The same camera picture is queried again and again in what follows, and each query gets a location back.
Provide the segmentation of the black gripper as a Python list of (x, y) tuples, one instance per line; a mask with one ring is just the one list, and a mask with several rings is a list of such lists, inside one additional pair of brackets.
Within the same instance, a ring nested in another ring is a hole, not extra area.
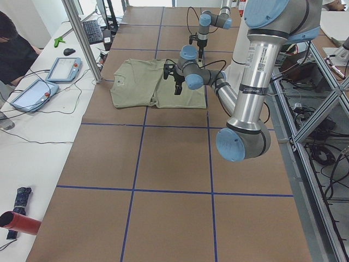
[(185, 77), (183, 75), (178, 74), (176, 71), (173, 72), (173, 77), (175, 81), (175, 95), (181, 95), (182, 92), (182, 83), (185, 81)]
[(207, 46), (207, 39), (206, 40), (198, 39), (197, 40), (197, 46), (199, 48), (199, 51), (198, 51), (198, 61), (201, 62), (202, 59), (203, 59), (204, 48)]

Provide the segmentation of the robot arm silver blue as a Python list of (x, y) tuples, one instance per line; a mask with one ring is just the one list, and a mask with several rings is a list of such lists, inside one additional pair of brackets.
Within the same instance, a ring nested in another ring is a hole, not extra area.
[(219, 14), (213, 14), (206, 10), (199, 17), (199, 28), (196, 33), (196, 41), (198, 46), (198, 60), (202, 61), (204, 49), (207, 46), (210, 26), (222, 29), (229, 29), (232, 24), (231, 1), (224, 0), (221, 3)]
[(203, 49), (182, 47), (172, 74), (176, 93), (182, 83), (191, 90), (210, 86), (229, 113), (226, 127), (216, 136), (220, 155), (231, 162), (255, 158), (270, 147), (270, 135), (260, 119), (276, 59), (285, 44), (309, 42), (320, 31), (321, 1), (247, 1), (233, 59), (227, 71), (200, 67)]

